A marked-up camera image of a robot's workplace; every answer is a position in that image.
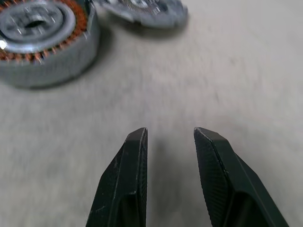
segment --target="beige table surface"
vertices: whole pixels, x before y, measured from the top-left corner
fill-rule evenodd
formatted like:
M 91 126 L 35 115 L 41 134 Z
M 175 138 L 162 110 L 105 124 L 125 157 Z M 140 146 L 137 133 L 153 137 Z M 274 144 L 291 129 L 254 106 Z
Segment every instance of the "beige table surface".
M 210 226 L 193 129 L 226 137 L 303 225 L 303 1 L 185 0 L 176 32 L 108 17 L 68 84 L 0 85 L 0 226 L 85 226 L 101 174 L 148 127 L 148 227 Z

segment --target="copper coil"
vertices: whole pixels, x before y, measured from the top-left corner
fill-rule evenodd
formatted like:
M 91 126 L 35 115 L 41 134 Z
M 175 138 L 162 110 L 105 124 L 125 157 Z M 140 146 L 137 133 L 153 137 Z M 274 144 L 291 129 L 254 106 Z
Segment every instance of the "copper coil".
M 12 5 L 17 5 L 20 2 L 26 2 L 29 0 L 7 0 L 2 5 L 0 5 L 0 13 L 5 8 L 8 8 Z M 60 42 L 58 45 L 49 48 L 47 50 L 43 50 L 41 52 L 36 53 L 10 53 L 5 51 L 0 51 L 0 60 L 1 61 L 11 61 L 16 60 L 17 62 L 26 60 L 26 61 L 42 61 L 52 54 L 58 53 L 60 50 L 65 49 L 68 45 L 72 44 L 83 32 L 87 29 L 87 16 L 82 9 L 82 7 L 75 0 L 55 0 L 60 1 L 67 5 L 72 9 L 75 17 L 76 17 L 76 25 L 73 33 L 63 42 Z

